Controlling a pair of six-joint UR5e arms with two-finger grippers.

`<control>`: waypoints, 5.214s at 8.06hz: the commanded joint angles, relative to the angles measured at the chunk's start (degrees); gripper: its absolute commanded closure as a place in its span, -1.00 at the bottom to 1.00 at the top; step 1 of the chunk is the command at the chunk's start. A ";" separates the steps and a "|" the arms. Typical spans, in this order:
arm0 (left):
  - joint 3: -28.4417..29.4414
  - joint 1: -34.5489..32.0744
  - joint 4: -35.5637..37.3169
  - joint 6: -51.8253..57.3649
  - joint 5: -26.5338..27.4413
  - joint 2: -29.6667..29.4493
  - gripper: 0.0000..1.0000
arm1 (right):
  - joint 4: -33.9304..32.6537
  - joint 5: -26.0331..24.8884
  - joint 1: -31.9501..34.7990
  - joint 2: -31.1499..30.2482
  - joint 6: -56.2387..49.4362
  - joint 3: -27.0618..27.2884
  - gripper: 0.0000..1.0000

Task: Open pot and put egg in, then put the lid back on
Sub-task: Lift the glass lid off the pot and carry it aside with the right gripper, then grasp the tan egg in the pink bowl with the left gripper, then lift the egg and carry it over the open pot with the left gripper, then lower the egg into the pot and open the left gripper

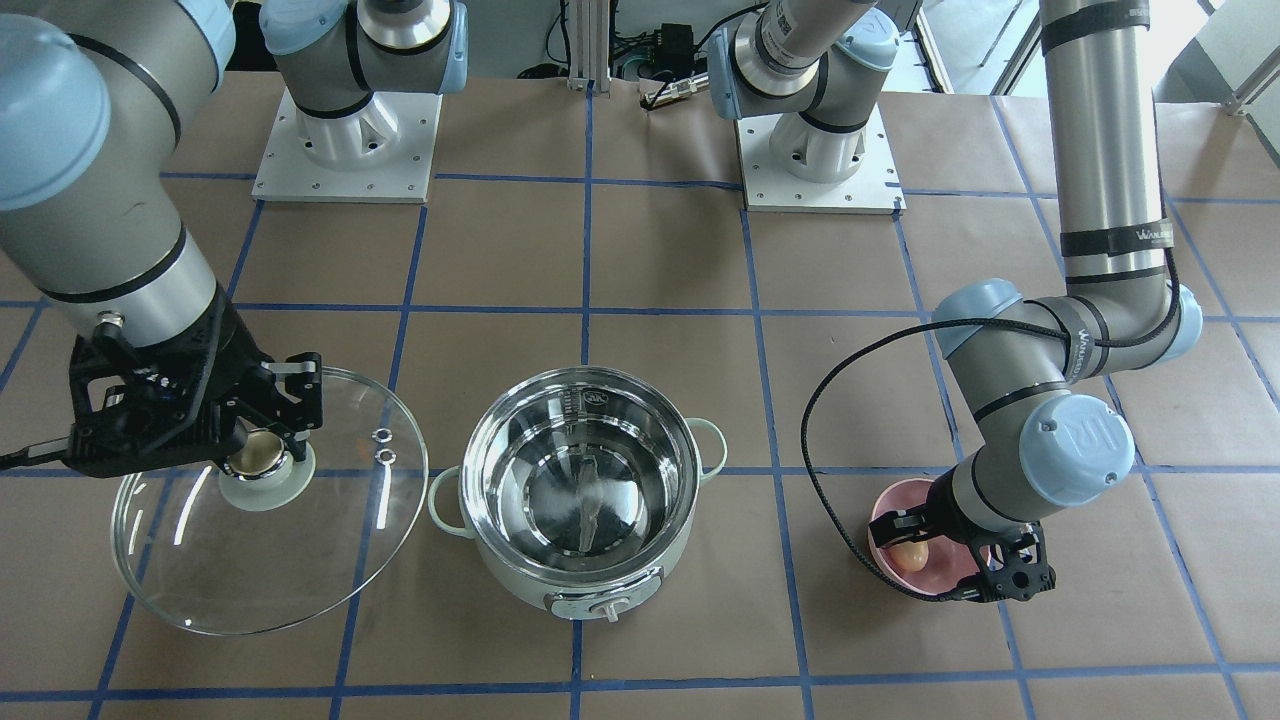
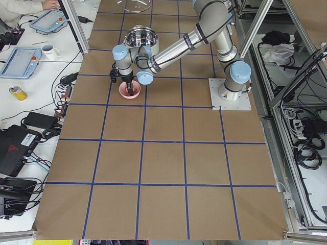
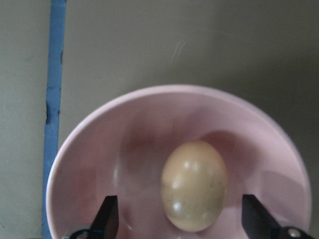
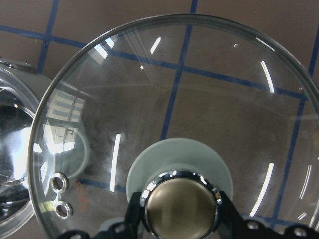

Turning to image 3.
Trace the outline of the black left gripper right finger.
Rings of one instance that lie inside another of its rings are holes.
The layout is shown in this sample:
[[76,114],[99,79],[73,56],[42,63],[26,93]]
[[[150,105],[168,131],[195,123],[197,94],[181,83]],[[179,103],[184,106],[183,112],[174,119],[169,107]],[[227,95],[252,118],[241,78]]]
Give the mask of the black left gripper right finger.
[[282,228],[252,194],[242,196],[242,227],[249,239],[277,239]]

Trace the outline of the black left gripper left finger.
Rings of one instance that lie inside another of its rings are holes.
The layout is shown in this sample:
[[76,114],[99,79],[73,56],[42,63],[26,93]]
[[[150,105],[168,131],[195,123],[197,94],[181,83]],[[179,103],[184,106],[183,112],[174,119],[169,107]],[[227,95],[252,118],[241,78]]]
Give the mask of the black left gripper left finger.
[[119,229],[118,197],[105,197],[89,229],[90,239],[115,239]]

